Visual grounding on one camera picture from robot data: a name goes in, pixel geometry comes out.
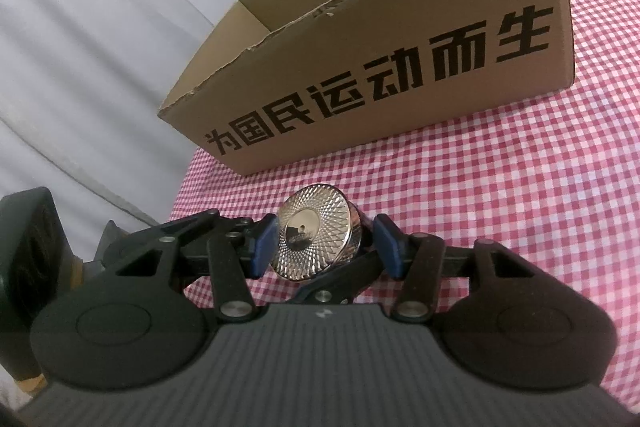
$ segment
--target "textured metallic lid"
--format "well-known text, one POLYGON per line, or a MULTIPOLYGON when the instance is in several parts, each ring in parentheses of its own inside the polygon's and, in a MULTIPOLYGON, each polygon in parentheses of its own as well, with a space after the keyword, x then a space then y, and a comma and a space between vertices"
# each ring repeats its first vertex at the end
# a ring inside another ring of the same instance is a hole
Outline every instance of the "textured metallic lid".
POLYGON ((310 279, 349 261, 360 247, 360 214, 331 185, 302 188, 281 206, 278 219, 280 238, 271 266, 285 279, 310 279))

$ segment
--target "ribbed gray surface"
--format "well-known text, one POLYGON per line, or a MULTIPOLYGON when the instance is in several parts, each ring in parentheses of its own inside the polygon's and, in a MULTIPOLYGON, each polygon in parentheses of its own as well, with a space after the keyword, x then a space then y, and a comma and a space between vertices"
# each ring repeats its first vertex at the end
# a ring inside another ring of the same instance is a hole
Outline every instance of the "ribbed gray surface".
POLYGON ((97 394, 56 383, 21 413, 34 427, 620 427, 632 418, 597 387, 533 395, 484 383, 427 328, 392 322, 377 305, 287 304, 223 327, 160 384, 97 394))

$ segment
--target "patterned fabric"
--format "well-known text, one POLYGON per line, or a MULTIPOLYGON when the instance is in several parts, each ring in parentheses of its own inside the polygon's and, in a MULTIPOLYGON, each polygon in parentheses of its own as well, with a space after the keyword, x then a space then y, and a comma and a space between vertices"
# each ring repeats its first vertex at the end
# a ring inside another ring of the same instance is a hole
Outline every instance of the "patterned fabric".
MULTIPOLYGON (((470 246, 491 237, 603 307, 618 329, 604 388, 640 402, 640 0, 571 0, 576 81, 570 89, 249 177, 198 150, 172 218, 206 208, 262 217, 312 183, 337 185, 361 210, 407 232, 470 246)), ((258 304, 297 288, 269 271, 258 304)), ((390 305, 398 283, 359 298, 390 305)), ((442 288, 441 308, 465 295, 442 288)), ((186 290, 211 306, 210 283, 186 290)))

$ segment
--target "brown cardboard box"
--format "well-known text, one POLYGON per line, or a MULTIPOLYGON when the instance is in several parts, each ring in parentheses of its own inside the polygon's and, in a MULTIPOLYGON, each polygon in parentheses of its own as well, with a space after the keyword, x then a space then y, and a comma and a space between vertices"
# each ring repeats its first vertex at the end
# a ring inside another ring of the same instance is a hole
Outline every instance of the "brown cardboard box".
POLYGON ((250 174, 573 79, 569 0, 240 0, 159 116, 250 174))

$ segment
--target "silver bolt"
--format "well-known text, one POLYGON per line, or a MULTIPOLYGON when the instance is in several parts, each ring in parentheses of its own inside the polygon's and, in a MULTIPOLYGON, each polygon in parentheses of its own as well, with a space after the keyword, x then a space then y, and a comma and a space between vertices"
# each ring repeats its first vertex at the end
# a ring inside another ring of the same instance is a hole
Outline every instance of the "silver bolt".
POLYGON ((402 317, 406 317, 408 319, 419 319, 429 313, 429 307, 418 301, 404 301, 398 304, 396 311, 399 315, 402 315, 402 317))
POLYGON ((229 301, 220 306, 220 312, 222 312, 223 315, 234 319, 246 317, 253 309, 251 304, 244 301, 229 301))
POLYGON ((329 290, 318 290, 316 292, 316 301, 329 302, 331 300, 331 292, 329 290))

